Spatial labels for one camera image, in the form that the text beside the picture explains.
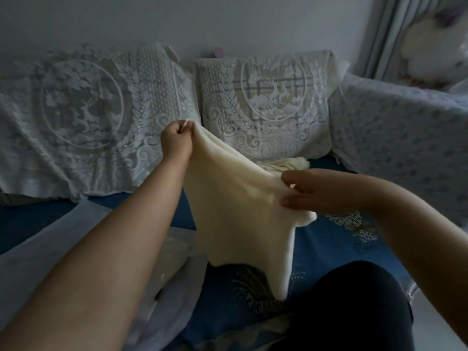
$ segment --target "striped curtain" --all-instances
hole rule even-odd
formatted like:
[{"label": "striped curtain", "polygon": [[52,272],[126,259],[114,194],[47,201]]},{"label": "striped curtain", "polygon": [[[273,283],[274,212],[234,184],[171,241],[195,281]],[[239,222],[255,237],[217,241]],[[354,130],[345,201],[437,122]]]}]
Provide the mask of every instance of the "striped curtain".
[{"label": "striped curtain", "polygon": [[366,77],[385,80],[403,30],[414,20],[441,8],[449,1],[451,0],[387,0],[367,65]]}]

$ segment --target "patterned armrest cover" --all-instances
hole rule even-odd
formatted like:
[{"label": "patterned armrest cover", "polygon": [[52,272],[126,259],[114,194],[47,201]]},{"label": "patterned armrest cover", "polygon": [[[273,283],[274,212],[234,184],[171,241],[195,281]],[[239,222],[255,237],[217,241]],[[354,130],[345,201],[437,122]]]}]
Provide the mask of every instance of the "patterned armrest cover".
[{"label": "patterned armrest cover", "polygon": [[458,225],[468,218],[468,99],[347,74],[330,97],[343,165],[418,194]]}]

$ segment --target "white floor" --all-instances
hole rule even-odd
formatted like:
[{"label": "white floor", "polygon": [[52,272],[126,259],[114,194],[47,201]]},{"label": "white floor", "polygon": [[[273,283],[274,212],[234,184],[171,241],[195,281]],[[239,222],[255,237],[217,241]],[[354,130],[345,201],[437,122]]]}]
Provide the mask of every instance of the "white floor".
[{"label": "white floor", "polygon": [[415,296],[412,307],[416,351],[468,351],[422,292]]}]

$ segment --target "leg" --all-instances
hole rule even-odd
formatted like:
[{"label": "leg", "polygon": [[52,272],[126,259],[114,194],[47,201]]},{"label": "leg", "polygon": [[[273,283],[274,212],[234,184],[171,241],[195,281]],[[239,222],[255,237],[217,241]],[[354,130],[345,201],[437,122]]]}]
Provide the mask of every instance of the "leg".
[{"label": "leg", "polygon": [[298,303],[288,336],[271,350],[412,351],[411,309],[383,268],[356,261],[325,275]]}]

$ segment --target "person's right arm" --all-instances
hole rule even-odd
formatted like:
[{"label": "person's right arm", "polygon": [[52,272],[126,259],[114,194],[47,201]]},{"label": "person's right arm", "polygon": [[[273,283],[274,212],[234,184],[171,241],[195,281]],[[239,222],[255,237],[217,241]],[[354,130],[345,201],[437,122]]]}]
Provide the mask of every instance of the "person's right arm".
[{"label": "person's right arm", "polygon": [[428,300],[468,345],[468,234],[428,203],[388,181],[332,170],[286,171],[301,195],[282,205],[322,214],[371,216]]}]

